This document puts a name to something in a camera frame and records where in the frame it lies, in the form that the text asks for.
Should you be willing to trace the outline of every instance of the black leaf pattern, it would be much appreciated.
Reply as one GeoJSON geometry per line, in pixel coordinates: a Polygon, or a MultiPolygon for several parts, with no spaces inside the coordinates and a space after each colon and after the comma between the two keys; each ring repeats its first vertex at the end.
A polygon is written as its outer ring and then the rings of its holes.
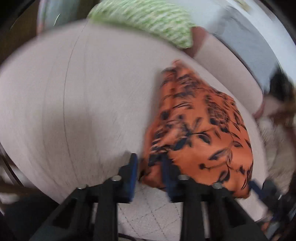
{"type": "Polygon", "coordinates": [[[221,139],[221,136],[220,136],[220,134],[219,134],[218,131],[214,130],[214,133],[215,133],[215,135],[216,135],[219,139],[221,139]]]}
{"type": "Polygon", "coordinates": [[[216,151],[213,155],[211,155],[208,160],[212,161],[212,160],[218,160],[220,157],[224,156],[225,153],[227,151],[227,148],[224,149],[220,149],[218,151],[216,151]]]}
{"type": "Polygon", "coordinates": [[[199,167],[200,167],[201,170],[203,170],[203,169],[206,168],[204,163],[201,163],[201,164],[199,165],[199,167]]]}
{"type": "Polygon", "coordinates": [[[223,104],[226,105],[228,108],[230,108],[230,106],[227,104],[226,101],[223,101],[223,104]]]}
{"type": "Polygon", "coordinates": [[[169,97],[171,97],[172,95],[165,95],[164,97],[163,97],[163,99],[162,99],[162,101],[164,101],[164,100],[166,100],[167,98],[169,98],[169,97]]]}
{"type": "Polygon", "coordinates": [[[233,113],[233,115],[234,115],[235,121],[236,121],[237,124],[239,125],[239,124],[240,124],[239,117],[237,116],[237,114],[236,114],[235,112],[233,113]]]}
{"type": "Polygon", "coordinates": [[[242,147],[242,144],[240,144],[238,141],[233,141],[233,145],[235,147],[242,147]]]}
{"type": "Polygon", "coordinates": [[[238,129],[239,132],[241,132],[240,129],[239,129],[239,126],[236,123],[234,123],[234,122],[233,122],[233,124],[234,124],[235,128],[238,129]]]}
{"type": "Polygon", "coordinates": [[[201,132],[197,136],[198,136],[198,138],[202,139],[205,143],[211,144],[211,137],[209,134],[207,134],[205,132],[204,133],[201,132]]]}
{"type": "Polygon", "coordinates": [[[252,150],[251,143],[248,140],[246,140],[246,139],[245,139],[245,141],[248,144],[248,146],[250,147],[250,149],[252,150]]]}
{"type": "Polygon", "coordinates": [[[244,184],[242,185],[241,190],[243,190],[247,186],[247,179],[244,180],[244,184]]]}
{"type": "Polygon", "coordinates": [[[227,160],[229,164],[231,163],[232,159],[233,159],[233,152],[232,150],[230,150],[230,153],[228,154],[228,160],[227,160]]]}
{"type": "Polygon", "coordinates": [[[189,138],[187,139],[187,144],[192,147],[192,141],[189,138]]]}
{"type": "Polygon", "coordinates": [[[157,144],[158,142],[159,142],[159,140],[153,141],[153,142],[151,143],[151,145],[154,146],[154,145],[157,144]]]}
{"type": "Polygon", "coordinates": [[[170,80],[169,79],[165,79],[162,84],[161,84],[161,87],[164,86],[165,84],[167,84],[170,80]]]}
{"type": "Polygon", "coordinates": [[[162,119],[162,120],[167,120],[169,116],[170,116],[170,111],[169,111],[169,110],[164,110],[164,111],[161,113],[161,119],[162,119]]]}
{"type": "Polygon", "coordinates": [[[157,161],[157,155],[150,154],[149,160],[148,160],[148,162],[149,162],[148,165],[153,166],[156,163],[156,161],[157,161]]]}
{"type": "Polygon", "coordinates": [[[249,170],[247,170],[247,180],[248,182],[252,179],[252,172],[253,172],[254,160],[252,161],[252,165],[249,170]]]}
{"type": "Polygon", "coordinates": [[[247,128],[245,127],[245,125],[243,124],[239,124],[240,126],[242,126],[245,130],[247,130],[247,128]]]}
{"type": "Polygon", "coordinates": [[[222,171],[220,173],[220,176],[219,176],[217,182],[224,183],[224,182],[229,181],[229,179],[230,179],[230,170],[228,169],[228,172],[222,171]]]}
{"type": "Polygon", "coordinates": [[[238,135],[236,135],[235,133],[231,132],[231,135],[235,136],[236,138],[240,139],[238,135]]]}
{"type": "Polygon", "coordinates": [[[200,125],[202,119],[203,119],[202,117],[197,117],[195,119],[194,126],[193,126],[193,131],[195,131],[195,129],[200,125]]]}
{"type": "Polygon", "coordinates": [[[239,167],[239,171],[241,172],[241,174],[245,174],[246,173],[246,170],[243,168],[243,166],[240,166],[239,167]]]}
{"type": "Polygon", "coordinates": [[[171,124],[166,124],[165,127],[171,129],[171,128],[173,127],[173,125],[171,125],[171,124]]]}
{"type": "Polygon", "coordinates": [[[157,131],[154,134],[154,139],[159,139],[159,138],[162,138],[163,136],[164,136],[164,134],[162,131],[157,131]]]}
{"type": "Polygon", "coordinates": [[[188,93],[186,93],[186,92],[180,92],[180,93],[177,93],[177,94],[174,94],[173,95],[173,98],[183,98],[183,99],[185,99],[185,97],[186,96],[188,96],[189,94],[188,93]]]}
{"type": "Polygon", "coordinates": [[[159,149],[160,149],[160,147],[158,147],[158,146],[154,146],[154,147],[151,148],[151,151],[157,151],[157,150],[159,150],[159,149]]]}
{"type": "Polygon", "coordinates": [[[236,113],[239,114],[240,117],[242,117],[241,113],[238,110],[234,110],[236,113]]]}
{"type": "Polygon", "coordinates": [[[161,146],[160,150],[165,150],[165,151],[168,151],[168,150],[171,150],[172,149],[172,146],[171,145],[163,145],[161,146]]]}
{"type": "Polygon", "coordinates": [[[219,176],[217,182],[221,182],[226,177],[226,175],[227,175],[227,171],[222,171],[220,173],[220,176],[219,176]]]}
{"type": "Polygon", "coordinates": [[[190,77],[189,74],[185,74],[185,75],[183,75],[183,76],[180,76],[180,77],[178,78],[178,80],[183,80],[183,79],[185,79],[185,78],[189,78],[189,77],[190,77]]]}
{"type": "Polygon", "coordinates": [[[173,147],[173,150],[180,150],[183,148],[183,146],[186,144],[187,141],[187,137],[186,138],[182,138],[181,140],[179,140],[175,146],[173,147]]]}
{"type": "Polygon", "coordinates": [[[182,102],[179,103],[178,105],[175,105],[175,106],[173,107],[173,109],[175,109],[175,108],[181,108],[181,107],[187,107],[187,109],[193,109],[193,107],[192,107],[192,103],[189,103],[189,102],[187,102],[187,101],[182,101],[182,102]]]}

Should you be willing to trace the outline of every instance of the gray surface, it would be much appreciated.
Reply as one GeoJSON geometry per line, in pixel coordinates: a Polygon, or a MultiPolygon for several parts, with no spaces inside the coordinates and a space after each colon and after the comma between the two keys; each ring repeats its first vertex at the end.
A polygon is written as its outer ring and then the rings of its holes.
{"type": "Polygon", "coordinates": [[[259,31],[235,8],[226,9],[213,34],[248,68],[264,92],[278,61],[259,31]]]}

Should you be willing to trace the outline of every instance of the green knitted fabric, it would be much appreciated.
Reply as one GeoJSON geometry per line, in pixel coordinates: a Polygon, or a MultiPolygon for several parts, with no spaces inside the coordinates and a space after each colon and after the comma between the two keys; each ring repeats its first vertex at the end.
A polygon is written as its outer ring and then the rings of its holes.
{"type": "Polygon", "coordinates": [[[155,34],[179,48],[192,46],[190,15],[165,0],[104,0],[90,11],[94,21],[121,24],[155,34]]]}

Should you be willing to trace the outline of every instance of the metal screw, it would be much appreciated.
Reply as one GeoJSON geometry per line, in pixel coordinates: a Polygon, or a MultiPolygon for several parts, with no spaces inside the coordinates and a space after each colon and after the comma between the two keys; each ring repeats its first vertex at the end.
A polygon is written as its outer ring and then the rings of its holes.
{"type": "Polygon", "coordinates": [[[59,15],[57,16],[57,18],[56,18],[56,20],[55,20],[55,22],[54,22],[54,26],[55,26],[55,24],[57,23],[57,19],[59,18],[59,15]]]}
{"type": "Polygon", "coordinates": [[[213,183],[212,187],[213,187],[214,189],[221,189],[223,186],[222,186],[221,183],[213,183]]]}
{"type": "Polygon", "coordinates": [[[186,174],[181,174],[181,175],[178,176],[178,179],[180,181],[186,181],[186,180],[189,179],[189,177],[186,174]]]}
{"type": "Polygon", "coordinates": [[[86,187],[87,187],[86,184],[82,184],[81,186],[78,187],[78,189],[84,189],[84,188],[86,188],[86,187]]]}
{"type": "Polygon", "coordinates": [[[122,177],[119,176],[119,175],[115,175],[115,176],[111,177],[111,180],[112,180],[112,181],[115,181],[115,182],[118,182],[118,181],[120,181],[121,179],[122,179],[122,177]]]}

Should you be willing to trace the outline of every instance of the orange fabric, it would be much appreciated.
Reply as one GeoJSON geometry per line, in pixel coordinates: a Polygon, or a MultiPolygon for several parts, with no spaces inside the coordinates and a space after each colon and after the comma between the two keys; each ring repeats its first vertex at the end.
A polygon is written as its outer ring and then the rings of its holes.
{"type": "Polygon", "coordinates": [[[235,101],[175,61],[163,71],[159,114],[145,136],[141,181],[164,188],[157,154],[166,152],[196,182],[221,182],[248,197],[253,155],[235,101]]]}

